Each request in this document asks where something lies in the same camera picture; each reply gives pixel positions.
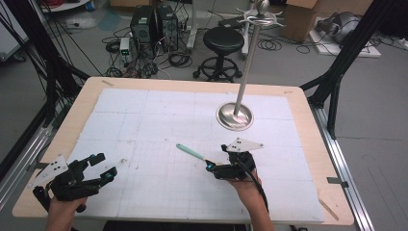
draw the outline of teal marker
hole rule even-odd
[[[203,156],[201,156],[200,154],[196,153],[195,151],[189,149],[189,148],[186,147],[185,145],[183,145],[183,144],[181,144],[181,143],[177,143],[176,146],[177,146],[180,150],[183,150],[183,151],[189,153],[190,155],[192,155],[192,156],[194,156],[194,157],[196,157],[196,158],[198,158],[198,159],[200,159],[200,160],[202,160],[202,161],[205,161],[205,159],[204,159]]]

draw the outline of human hand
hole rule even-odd
[[[71,229],[75,216],[75,210],[80,205],[85,205],[87,197],[72,200],[60,201],[55,196],[51,199],[48,211],[46,231],[67,231]]]
[[[252,174],[259,184],[262,185],[261,178],[258,177],[256,169],[252,171]],[[247,210],[256,209],[258,206],[265,207],[264,199],[250,177],[246,177],[243,180],[229,180],[228,182],[235,188],[242,204]]]

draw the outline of round metal base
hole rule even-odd
[[[241,104],[237,115],[234,115],[236,103],[226,103],[217,109],[217,120],[222,127],[231,131],[243,131],[254,121],[252,112]]]

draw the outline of box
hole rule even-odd
[[[333,13],[350,12],[363,15],[371,5],[372,0],[320,0],[319,16],[331,16]]]
[[[132,12],[136,6],[155,6],[156,0],[111,0],[111,7],[116,10]]]
[[[294,41],[304,41],[315,23],[319,0],[288,0],[285,10],[283,36]]]

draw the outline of white paper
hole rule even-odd
[[[110,167],[115,180],[89,198],[81,216],[249,222],[234,188],[205,163],[176,147],[182,143],[215,163],[229,164],[220,148],[237,137],[264,144],[250,151],[269,201],[282,222],[320,222],[323,215],[285,97],[245,95],[255,120],[245,131],[220,126],[216,110],[234,93],[115,90],[101,93],[69,162],[105,153],[86,170],[98,178]]]

